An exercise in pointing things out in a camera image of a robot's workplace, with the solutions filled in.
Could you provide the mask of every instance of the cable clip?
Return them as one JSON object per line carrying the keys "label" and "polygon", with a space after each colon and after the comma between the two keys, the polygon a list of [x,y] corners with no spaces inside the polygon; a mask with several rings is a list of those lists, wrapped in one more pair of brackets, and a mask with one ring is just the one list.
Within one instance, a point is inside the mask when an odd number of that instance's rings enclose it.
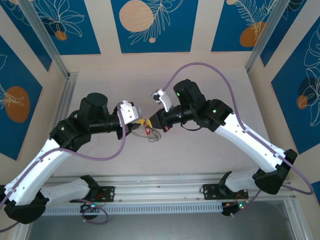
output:
{"label": "cable clip", "polygon": [[12,187],[8,187],[8,192],[12,192],[12,193],[15,193],[17,191],[17,189],[13,189]]}

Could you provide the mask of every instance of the red tag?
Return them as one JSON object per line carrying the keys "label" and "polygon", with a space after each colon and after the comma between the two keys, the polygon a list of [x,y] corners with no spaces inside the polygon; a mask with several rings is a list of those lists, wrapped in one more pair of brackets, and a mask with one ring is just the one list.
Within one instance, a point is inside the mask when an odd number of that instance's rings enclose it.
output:
{"label": "red tag", "polygon": [[151,131],[150,131],[149,128],[147,128],[147,123],[146,123],[146,122],[143,122],[143,126],[144,126],[144,129],[145,129],[145,133],[146,133],[147,135],[150,135]]}

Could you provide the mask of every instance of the metal frame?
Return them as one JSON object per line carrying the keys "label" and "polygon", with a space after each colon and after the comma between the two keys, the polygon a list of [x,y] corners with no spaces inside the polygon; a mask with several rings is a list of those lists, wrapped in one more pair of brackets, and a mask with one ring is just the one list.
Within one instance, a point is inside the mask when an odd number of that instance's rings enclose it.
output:
{"label": "metal frame", "polygon": [[25,240],[30,224],[18,224],[13,230],[10,240]]}
{"label": "metal frame", "polygon": [[78,72],[71,72],[67,81],[65,82],[64,89],[61,95],[59,107],[55,115],[53,126],[55,127],[58,122],[68,117],[68,112],[74,95]]}
{"label": "metal frame", "polygon": [[309,228],[307,220],[303,215],[301,207],[299,206],[297,200],[285,200],[284,205],[295,238],[298,240],[315,240],[315,238],[311,234],[311,230]]}
{"label": "metal frame", "polygon": [[[224,174],[179,174],[179,175],[129,175],[129,176],[93,176],[100,186],[114,186],[114,204],[168,204],[208,202],[200,192],[203,184],[217,184]],[[78,177],[51,177],[44,185],[52,187],[69,183]],[[257,190],[250,190],[253,197]],[[295,198],[293,191],[281,188],[277,195],[262,192],[258,201],[288,200]]]}
{"label": "metal frame", "polygon": [[258,40],[256,41],[255,46],[253,47],[252,53],[248,59],[248,62],[245,65],[246,72],[248,75],[252,71],[254,65],[259,59],[262,51],[264,50],[267,42],[269,41],[272,33],[274,32],[279,20],[282,17],[282,14],[286,10],[290,0],[281,0],[277,1],[272,10],[270,17],[268,18],[265,27],[263,28],[262,33],[260,34]]}
{"label": "metal frame", "polygon": [[40,42],[44,46],[45,50],[49,54],[52,61],[55,63],[56,67],[59,69],[61,74],[68,78],[69,72],[67,70],[66,65],[64,64],[63,60],[60,57],[60,54],[52,41],[49,33],[47,32],[45,26],[41,22],[36,10],[28,0],[16,0],[21,11],[23,12],[25,18],[30,23],[33,31],[35,32],[36,36],[39,38]]}
{"label": "metal frame", "polygon": [[[198,203],[149,203],[149,204],[106,204],[101,206],[108,215],[147,215],[147,214],[194,214],[194,213],[222,213],[221,202]],[[47,209],[43,216],[79,216],[79,204],[65,204]],[[95,208],[86,215],[104,215],[100,209]]]}

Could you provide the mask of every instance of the beige circle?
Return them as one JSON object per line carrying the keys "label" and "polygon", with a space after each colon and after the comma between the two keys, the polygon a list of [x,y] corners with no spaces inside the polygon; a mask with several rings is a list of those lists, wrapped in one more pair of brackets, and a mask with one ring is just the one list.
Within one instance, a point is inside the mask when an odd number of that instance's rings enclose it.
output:
{"label": "beige circle", "polygon": [[226,0],[226,4],[228,5],[233,5],[237,2],[238,0]]}
{"label": "beige circle", "polygon": [[119,12],[122,26],[130,32],[142,32],[154,23],[154,15],[141,0],[128,1]]}
{"label": "beige circle", "polygon": [[154,44],[156,42],[156,39],[154,37],[150,37],[149,43]]}
{"label": "beige circle", "polygon": [[14,5],[18,5],[17,0],[8,0],[9,2],[13,3]]}

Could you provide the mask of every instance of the yellow object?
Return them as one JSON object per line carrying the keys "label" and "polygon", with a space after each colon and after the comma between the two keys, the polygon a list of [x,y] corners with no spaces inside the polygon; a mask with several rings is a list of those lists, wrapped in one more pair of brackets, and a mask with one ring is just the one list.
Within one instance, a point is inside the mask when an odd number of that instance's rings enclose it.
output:
{"label": "yellow object", "polygon": [[144,124],[144,122],[146,122],[146,124],[147,124],[150,128],[152,128],[152,124],[151,124],[151,122],[150,122],[149,119],[148,119],[148,120],[145,120],[144,118],[142,118],[142,119],[138,120],[136,123],[142,125],[142,124]]}

